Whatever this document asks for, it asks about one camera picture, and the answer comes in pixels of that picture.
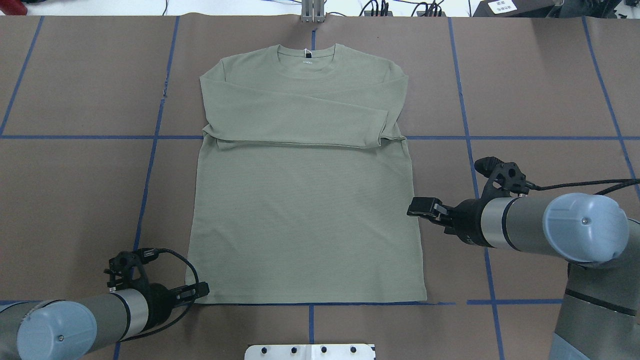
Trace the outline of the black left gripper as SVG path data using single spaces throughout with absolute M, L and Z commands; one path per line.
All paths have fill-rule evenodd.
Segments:
M 139 248 L 134 251 L 121 251 L 109 259 L 108 267 L 103 273 L 109 276 L 107 287 L 115 291 L 138 291 L 147 305 L 148 316 L 145 328 L 162 325 L 169 319 L 173 309 L 185 306 L 185 310 L 168 327 L 180 321 L 194 305 L 194 301 L 210 294 L 210 285 L 206 281 L 181 285 L 174 289 L 151 283 L 144 265 L 158 259 L 160 255 L 169 254 L 182 261 L 190 271 L 194 265 L 174 250 L 167 248 Z

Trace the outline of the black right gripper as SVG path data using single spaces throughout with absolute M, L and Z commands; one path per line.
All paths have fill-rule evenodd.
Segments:
M 494 156 L 476 160 L 474 169 L 487 178 L 480 198 L 466 199 L 449 208 L 436 197 L 414 197 L 407 208 L 407 215 L 423 219 L 445 215 L 450 219 L 450 224 L 445 226 L 445 234 L 455 235 L 469 245 L 491 246 L 489 235 L 482 230 L 485 208 L 494 199 L 507 198 L 507 202 L 511 202 L 512 194 L 528 195 L 533 183 L 515 162 L 504 162 Z

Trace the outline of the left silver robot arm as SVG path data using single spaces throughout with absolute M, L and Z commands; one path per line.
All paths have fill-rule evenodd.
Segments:
M 150 282 L 144 266 L 172 255 L 194 283 L 167 288 Z M 151 337 L 172 327 L 177 308 L 187 313 L 210 294 L 189 260 L 167 248 L 121 251 L 109 260 L 108 292 L 80 300 L 14 301 L 1 306 L 3 360 L 78 360 L 117 343 Z

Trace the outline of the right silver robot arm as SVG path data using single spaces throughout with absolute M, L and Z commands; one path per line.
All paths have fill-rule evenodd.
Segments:
M 639 222 L 608 193 L 638 181 L 612 179 L 595 194 L 535 197 L 530 191 L 545 188 L 528 181 L 514 162 L 484 157 L 474 169 L 487 178 L 480 198 L 448 206 L 414 197 L 407 215 L 469 245 L 565 260 L 567 283 L 549 359 L 637 360 Z

